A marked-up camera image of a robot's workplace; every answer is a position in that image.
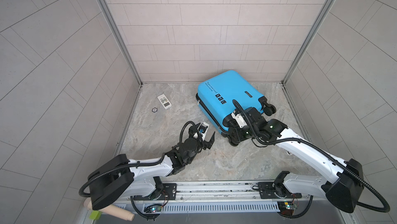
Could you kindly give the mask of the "blue suitcase black lining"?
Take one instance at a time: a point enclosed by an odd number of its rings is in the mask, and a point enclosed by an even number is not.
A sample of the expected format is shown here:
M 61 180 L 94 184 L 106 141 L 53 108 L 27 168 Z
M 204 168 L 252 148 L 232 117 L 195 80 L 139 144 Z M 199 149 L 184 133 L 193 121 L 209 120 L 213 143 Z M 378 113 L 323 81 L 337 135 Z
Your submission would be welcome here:
M 208 117 L 222 137 L 229 141 L 231 113 L 238 109 L 245 117 L 247 108 L 256 108 L 261 115 L 276 113 L 274 105 L 236 71 L 230 70 L 199 84 L 196 100 L 201 111 Z M 238 146 L 241 142 L 229 142 Z

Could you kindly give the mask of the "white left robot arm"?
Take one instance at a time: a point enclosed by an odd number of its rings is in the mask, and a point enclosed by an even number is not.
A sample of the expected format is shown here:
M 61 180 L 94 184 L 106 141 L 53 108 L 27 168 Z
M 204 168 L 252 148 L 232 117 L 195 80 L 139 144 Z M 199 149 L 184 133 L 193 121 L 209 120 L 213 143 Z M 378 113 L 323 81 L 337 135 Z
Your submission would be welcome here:
M 92 172 L 87 182 L 79 189 L 79 195 L 90 198 L 94 210 L 110 206 L 124 197 L 148 197 L 157 199 L 163 192 L 161 178 L 176 175 L 191 164 L 202 150 L 214 144 L 212 136 L 205 140 L 209 124 L 195 124 L 188 121 L 183 130 L 188 130 L 188 138 L 179 142 L 160 158 L 149 160 L 130 160 L 126 154 L 119 154 Z

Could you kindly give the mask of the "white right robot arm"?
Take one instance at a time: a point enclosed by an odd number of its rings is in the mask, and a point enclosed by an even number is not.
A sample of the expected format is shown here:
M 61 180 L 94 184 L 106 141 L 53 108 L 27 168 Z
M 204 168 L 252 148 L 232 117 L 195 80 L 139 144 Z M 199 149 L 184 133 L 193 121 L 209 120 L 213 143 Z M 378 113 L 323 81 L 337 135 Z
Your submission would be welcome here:
M 300 137 L 281 121 L 266 121 L 256 108 L 243 109 L 237 101 L 233 103 L 235 110 L 231 117 L 238 124 L 238 141 L 250 138 L 257 141 L 260 148 L 276 145 L 319 173 L 319 176 L 305 176 L 289 171 L 280 172 L 271 187 L 277 197 L 307 194 L 327 199 L 343 212 L 352 213 L 355 210 L 366 186 L 359 162 L 333 156 Z

